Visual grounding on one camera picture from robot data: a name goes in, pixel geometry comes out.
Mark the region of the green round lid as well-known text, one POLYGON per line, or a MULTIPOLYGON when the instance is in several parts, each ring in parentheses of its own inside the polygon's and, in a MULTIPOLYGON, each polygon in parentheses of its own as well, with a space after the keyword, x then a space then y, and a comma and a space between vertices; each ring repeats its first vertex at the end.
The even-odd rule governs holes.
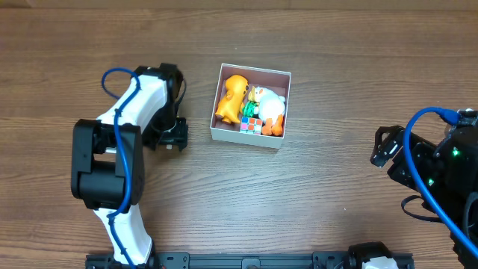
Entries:
POLYGON ((242 109, 242 115, 245 117, 258 118, 258 106, 259 104, 257 102, 248 101, 242 109))

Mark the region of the orange dinosaur toy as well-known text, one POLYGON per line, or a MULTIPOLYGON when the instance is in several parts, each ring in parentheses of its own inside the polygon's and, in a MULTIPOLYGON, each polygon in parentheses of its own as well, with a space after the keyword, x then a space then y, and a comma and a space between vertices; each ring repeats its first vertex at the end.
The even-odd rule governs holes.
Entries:
POLYGON ((215 116, 224 123, 240 123, 238 114, 243 109, 244 97, 249 89, 249 82, 242 75, 232 75, 225 81, 225 96, 219 101, 215 116))

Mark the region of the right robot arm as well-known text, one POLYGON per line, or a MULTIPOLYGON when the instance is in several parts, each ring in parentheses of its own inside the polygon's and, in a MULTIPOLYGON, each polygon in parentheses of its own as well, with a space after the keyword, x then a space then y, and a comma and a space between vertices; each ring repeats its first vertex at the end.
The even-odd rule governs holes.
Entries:
MULTIPOLYGON (((402 126, 379 127, 370 162, 383 167, 392 159, 389 177, 417 191, 402 150, 403 132, 402 126)), ((410 150, 428 191, 460 230, 477 244, 477 127, 452 127, 438 145, 413 134, 410 150)))

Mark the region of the white plush duck toy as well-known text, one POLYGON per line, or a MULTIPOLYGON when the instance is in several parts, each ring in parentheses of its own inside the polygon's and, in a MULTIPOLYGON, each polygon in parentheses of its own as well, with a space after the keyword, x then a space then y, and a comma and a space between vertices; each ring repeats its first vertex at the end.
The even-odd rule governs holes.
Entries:
POLYGON ((282 136, 285 97, 266 87, 252 87, 248 100, 257 104, 252 113, 263 122, 261 133, 266 136, 282 136))

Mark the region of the multicoloured puzzle cube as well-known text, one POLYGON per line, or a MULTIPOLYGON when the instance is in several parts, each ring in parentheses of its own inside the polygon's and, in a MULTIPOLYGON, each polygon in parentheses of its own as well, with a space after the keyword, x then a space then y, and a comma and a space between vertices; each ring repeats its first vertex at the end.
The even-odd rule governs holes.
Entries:
POLYGON ((240 132, 261 135, 263 122, 259 118, 254 117, 242 117, 240 123, 240 132))

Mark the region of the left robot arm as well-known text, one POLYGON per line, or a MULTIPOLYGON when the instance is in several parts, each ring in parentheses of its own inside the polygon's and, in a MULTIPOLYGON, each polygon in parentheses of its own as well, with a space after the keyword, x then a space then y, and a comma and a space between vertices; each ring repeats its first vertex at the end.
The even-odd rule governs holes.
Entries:
POLYGON ((114 248, 88 255, 85 266, 162 268, 139 207, 146 180, 143 151, 187 146, 187 121, 178 116, 187 82, 174 64, 117 67, 106 74, 114 72, 130 76, 128 89, 105 113, 80 119, 72 131, 72 195, 101 220, 114 248))

